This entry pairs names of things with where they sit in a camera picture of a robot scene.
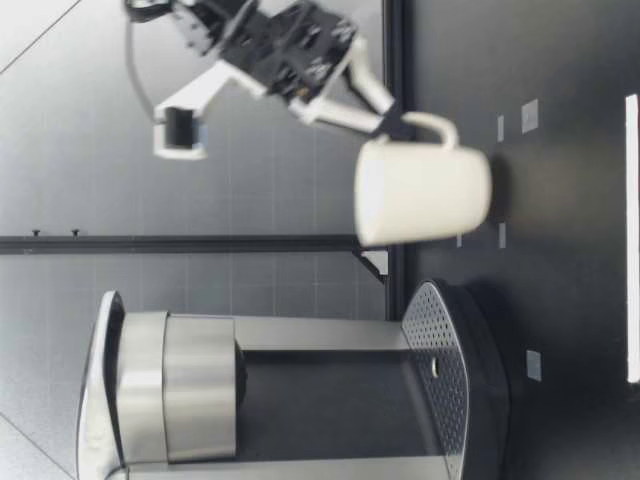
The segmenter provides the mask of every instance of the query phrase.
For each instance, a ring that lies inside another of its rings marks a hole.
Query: perforated metal grate
[[[402,329],[433,409],[451,479],[462,478],[469,415],[469,380],[460,342],[435,285],[414,296]]]

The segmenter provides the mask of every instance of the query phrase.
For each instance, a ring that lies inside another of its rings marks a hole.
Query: gray tiled wall
[[[380,2],[323,3],[361,24],[380,73]],[[302,127],[279,100],[228,88],[211,110],[208,160],[153,157],[126,75],[120,4],[85,0],[0,78],[0,112],[11,112],[0,115],[0,235],[353,232],[363,140]],[[135,33],[154,102],[212,63],[168,19]]]
[[[48,2],[11,42],[3,32],[16,29],[3,16],[0,65],[71,3]],[[379,2],[322,3],[362,24],[380,71]],[[85,0],[0,77],[0,235],[353,231],[361,140],[303,128],[277,101],[228,89],[210,119],[210,158],[158,160],[126,78],[123,35],[119,1]],[[136,53],[154,101],[210,63],[163,21],[136,28]],[[65,478],[46,455],[74,473],[82,367],[110,289],[130,310],[384,315],[382,286],[350,254],[0,257],[0,413],[10,422],[0,418],[0,478]]]

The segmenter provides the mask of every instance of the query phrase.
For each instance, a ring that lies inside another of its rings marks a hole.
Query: white mug
[[[381,246],[454,237],[480,226],[491,203],[486,156],[458,145],[450,121],[407,113],[407,123],[437,131],[442,144],[370,141],[355,180],[360,243]]]

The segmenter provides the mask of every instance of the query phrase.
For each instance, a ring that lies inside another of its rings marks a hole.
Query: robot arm
[[[297,1],[273,17],[260,11],[257,0],[125,0],[125,7],[134,22],[170,15],[189,47],[201,55],[217,51],[209,71],[155,108],[154,149],[160,157],[206,157],[207,108],[227,83],[255,98],[280,97],[305,124],[323,122],[371,136],[387,133],[389,117],[401,113],[372,73],[367,42],[356,26],[314,2]],[[341,78],[367,110],[329,99]]]

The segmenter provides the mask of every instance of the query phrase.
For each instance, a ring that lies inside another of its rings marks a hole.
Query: mug handle
[[[428,130],[434,130],[442,138],[442,148],[452,150],[460,143],[458,129],[455,124],[446,118],[422,112],[407,112],[402,116],[402,121]]]

